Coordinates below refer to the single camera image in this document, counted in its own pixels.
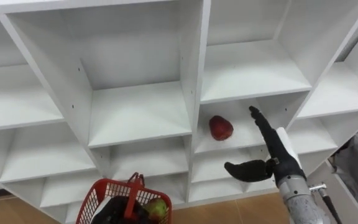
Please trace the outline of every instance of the fruit in basket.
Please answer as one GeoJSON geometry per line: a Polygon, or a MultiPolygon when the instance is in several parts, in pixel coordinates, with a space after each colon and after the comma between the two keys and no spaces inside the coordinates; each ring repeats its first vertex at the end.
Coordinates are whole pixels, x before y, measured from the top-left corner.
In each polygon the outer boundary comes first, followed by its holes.
{"type": "Polygon", "coordinates": [[[144,205],[149,212],[149,219],[159,222],[167,214],[168,206],[162,198],[154,198],[144,205]]]}

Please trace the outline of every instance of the red basket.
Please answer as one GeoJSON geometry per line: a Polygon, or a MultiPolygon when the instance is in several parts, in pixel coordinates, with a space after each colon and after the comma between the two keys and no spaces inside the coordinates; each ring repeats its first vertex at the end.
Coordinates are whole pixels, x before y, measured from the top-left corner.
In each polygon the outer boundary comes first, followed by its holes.
{"type": "Polygon", "coordinates": [[[139,175],[138,173],[132,175],[127,183],[111,179],[101,179],[96,181],[82,203],[76,224],[90,224],[96,209],[108,196],[129,197],[124,215],[125,218],[133,218],[132,211],[135,205],[135,200],[141,205],[144,205],[153,198],[161,198],[167,204],[167,214],[160,220],[159,224],[172,224],[172,203],[169,197],[164,193],[147,189],[144,186],[143,175],[139,175]]]}

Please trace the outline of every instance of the robotic hand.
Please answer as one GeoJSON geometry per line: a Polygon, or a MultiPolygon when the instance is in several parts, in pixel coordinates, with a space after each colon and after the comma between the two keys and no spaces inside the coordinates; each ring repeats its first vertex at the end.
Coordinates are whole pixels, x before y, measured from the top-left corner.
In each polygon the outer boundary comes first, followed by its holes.
{"type": "MultiPolygon", "coordinates": [[[[276,186],[280,190],[284,204],[295,224],[329,224],[329,218],[315,203],[311,190],[306,183],[306,175],[301,168],[299,158],[292,149],[290,140],[283,128],[274,130],[263,114],[255,107],[250,108],[263,138],[265,139],[271,159],[254,160],[242,164],[225,163],[224,168],[237,180],[259,182],[274,175],[276,186]]],[[[332,202],[325,193],[325,185],[314,187],[323,196],[330,210],[332,202]]],[[[335,209],[331,210],[338,224],[341,224],[335,209]]]]}

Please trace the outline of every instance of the floor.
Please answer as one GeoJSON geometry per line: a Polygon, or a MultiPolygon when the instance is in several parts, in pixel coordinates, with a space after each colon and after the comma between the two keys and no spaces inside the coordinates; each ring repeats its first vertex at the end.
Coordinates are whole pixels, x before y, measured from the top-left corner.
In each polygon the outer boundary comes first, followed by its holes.
{"type": "MultiPolygon", "coordinates": [[[[57,224],[18,198],[0,199],[0,224],[57,224]]],[[[287,224],[288,212],[279,194],[175,210],[174,224],[287,224]]]]}

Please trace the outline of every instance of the white shelf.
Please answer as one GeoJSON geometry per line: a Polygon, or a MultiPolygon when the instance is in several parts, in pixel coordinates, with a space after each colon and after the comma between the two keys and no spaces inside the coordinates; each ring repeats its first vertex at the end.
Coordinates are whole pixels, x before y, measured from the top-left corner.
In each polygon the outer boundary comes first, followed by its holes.
{"type": "Polygon", "coordinates": [[[0,129],[63,121],[28,65],[0,67],[0,129]]]}
{"type": "Polygon", "coordinates": [[[183,204],[186,197],[187,174],[149,177],[145,179],[145,186],[148,189],[167,194],[171,199],[172,205],[183,204]]]}
{"type": "Polygon", "coordinates": [[[134,172],[145,177],[188,171],[181,138],[159,139],[112,147],[112,179],[127,180],[134,172]]]}
{"type": "Polygon", "coordinates": [[[247,149],[197,155],[194,158],[191,182],[228,178],[230,174],[224,168],[225,162],[241,164],[249,160],[251,160],[251,157],[247,149]]]}
{"type": "Polygon", "coordinates": [[[95,169],[65,123],[19,128],[0,182],[95,169]]]}
{"type": "Polygon", "coordinates": [[[90,147],[191,134],[180,82],[93,93],[90,147]]]}
{"type": "Polygon", "coordinates": [[[233,178],[213,180],[192,184],[189,201],[195,202],[198,200],[239,195],[242,193],[243,189],[238,180],[233,178]]]}
{"type": "Polygon", "coordinates": [[[67,208],[66,224],[75,224],[78,213],[81,210],[82,202],[69,204],[67,208]]]}
{"type": "Polygon", "coordinates": [[[109,6],[116,4],[133,4],[143,2],[158,2],[173,0],[0,0],[0,14],[12,12],[27,12],[54,9],[70,9],[78,7],[109,6]]]}
{"type": "Polygon", "coordinates": [[[198,124],[198,144],[195,153],[217,150],[238,149],[265,144],[265,141],[251,117],[248,107],[259,108],[256,99],[235,100],[223,103],[213,103],[201,106],[201,119],[198,124]],[[209,120],[214,115],[220,115],[233,125],[234,131],[225,141],[212,138],[209,130],[209,120]]]}
{"type": "Polygon", "coordinates": [[[334,63],[297,118],[358,111],[358,77],[343,62],[334,63]]]}
{"type": "Polygon", "coordinates": [[[82,202],[92,185],[102,177],[97,171],[49,177],[45,181],[40,207],[82,202]]]}
{"type": "Polygon", "coordinates": [[[298,154],[338,148],[321,121],[316,118],[295,121],[288,131],[288,137],[298,154]]]}
{"type": "Polygon", "coordinates": [[[207,47],[201,103],[310,89],[295,62],[275,40],[207,47]]]}

